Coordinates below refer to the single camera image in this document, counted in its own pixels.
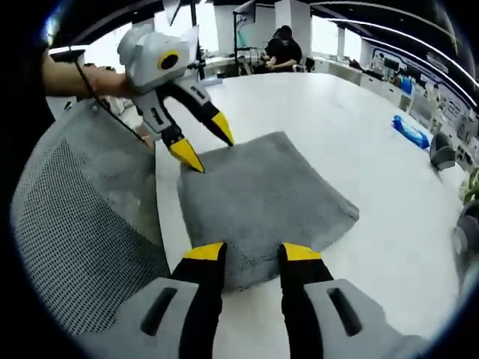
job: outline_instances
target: gray towel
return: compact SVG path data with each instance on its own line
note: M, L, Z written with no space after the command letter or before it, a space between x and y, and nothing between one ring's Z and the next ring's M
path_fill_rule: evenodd
M192 247L227 242L227 291L276 277L282 242L321 251L359 219L283 132L200 158L205 174L182 165L180 204Z

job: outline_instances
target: white table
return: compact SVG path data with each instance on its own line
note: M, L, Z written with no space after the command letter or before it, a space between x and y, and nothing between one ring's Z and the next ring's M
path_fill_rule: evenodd
M391 127L386 99L327 74L225 79L208 88L235 142L283 130L296 148L360 210L354 227L323 252L332 275L379 302L403 334L431 338L458 292L450 235L461 210L456 166L436 176L429 155ZM224 144L188 111L167 103L198 153ZM177 196L178 162L156 144L159 217L172 269L191 248ZM223 295L215 358L289 358L279 279Z

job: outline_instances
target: gray chair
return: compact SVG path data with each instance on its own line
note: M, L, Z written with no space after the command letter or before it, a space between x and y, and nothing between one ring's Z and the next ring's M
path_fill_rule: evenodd
M454 249L457 275L463 283L468 273L478 271L479 200L472 200L464 206L454 229Z
M38 141L11 204L25 270L71 334L110 328L119 306L170 272L152 152L91 100Z
M429 157L431 165L438 171L453 167L456 164L456 153L449 143L449 138L439 132L431 141Z
M293 65L294 73L311 73L314 71L314 59L305 58L302 64Z

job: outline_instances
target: metal stand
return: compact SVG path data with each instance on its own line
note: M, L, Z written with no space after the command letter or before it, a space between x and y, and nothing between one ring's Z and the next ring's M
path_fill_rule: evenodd
M195 0L192 0L192 2L189 4L189 8L191 9L192 12L192 25L196 26L196 3ZM198 48L196 49L196 60L199 62L198 66L198 73L200 75L200 80L204 79L204 61L201 58L201 50L200 50L200 40L198 39Z
M233 34L234 34L234 72L237 76L240 74L240 65L238 64L238 33L237 33L237 15L238 13L233 12Z

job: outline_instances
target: mesh chair back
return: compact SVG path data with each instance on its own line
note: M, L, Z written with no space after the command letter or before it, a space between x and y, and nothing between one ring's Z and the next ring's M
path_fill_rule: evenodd
M25 270L71 334L109 328L120 304L169 276L154 156L93 100L39 140L16 188L11 224Z

